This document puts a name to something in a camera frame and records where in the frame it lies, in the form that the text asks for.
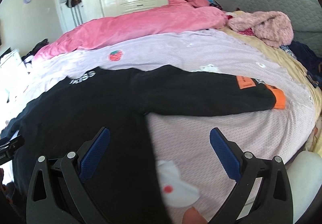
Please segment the black sweatshirt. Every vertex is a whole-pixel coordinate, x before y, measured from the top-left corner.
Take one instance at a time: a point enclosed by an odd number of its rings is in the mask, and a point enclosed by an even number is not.
[[[101,127],[111,141],[87,192],[114,223],[171,223],[161,199],[155,156],[144,116],[221,116],[282,107],[262,81],[227,74],[95,68],[65,78],[29,102],[1,137],[19,130],[25,144],[15,154],[15,185],[24,196],[37,158],[60,158],[91,140]]]

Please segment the silver screw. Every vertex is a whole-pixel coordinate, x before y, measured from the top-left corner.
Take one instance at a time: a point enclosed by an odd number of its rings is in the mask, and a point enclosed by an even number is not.
[[[250,152],[245,152],[244,156],[248,159],[251,159],[253,157],[253,154],[251,154]]]
[[[69,159],[72,159],[73,157],[75,157],[76,156],[76,153],[74,152],[74,151],[71,151],[70,153],[68,153],[67,154],[67,157],[69,158]]]
[[[276,161],[276,162],[278,162],[278,163],[280,163],[280,162],[282,162],[282,159],[281,159],[281,157],[276,156],[276,157],[275,157],[275,161]]]
[[[38,161],[39,162],[43,162],[45,160],[45,156],[40,156],[39,158],[38,158]]]

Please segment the orange cuff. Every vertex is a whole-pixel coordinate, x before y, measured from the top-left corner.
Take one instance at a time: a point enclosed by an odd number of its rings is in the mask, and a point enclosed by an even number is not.
[[[268,84],[265,84],[266,87],[273,92],[275,98],[276,98],[276,103],[274,108],[275,109],[285,109],[285,104],[286,104],[286,97],[284,95],[284,92],[281,89],[276,88],[275,86],[271,86]]]

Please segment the blue gripper pad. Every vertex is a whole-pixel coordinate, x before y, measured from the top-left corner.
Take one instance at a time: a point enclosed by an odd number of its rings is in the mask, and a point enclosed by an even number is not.
[[[94,171],[97,168],[97,165],[99,164],[104,152],[106,151],[110,140],[111,135],[109,130],[104,129],[85,154],[84,158],[79,164],[78,176],[82,183],[93,176]]]
[[[228,177],[238,182],[242,177],[240,173],[240,162],[216,129],[210,131],[210,144]]]

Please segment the red dot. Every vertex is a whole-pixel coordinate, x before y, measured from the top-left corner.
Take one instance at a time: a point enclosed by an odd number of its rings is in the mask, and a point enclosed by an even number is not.
[[[167,185],[163,188],[164,193],[171,193],[173,191],[173,187],[171,185]]]

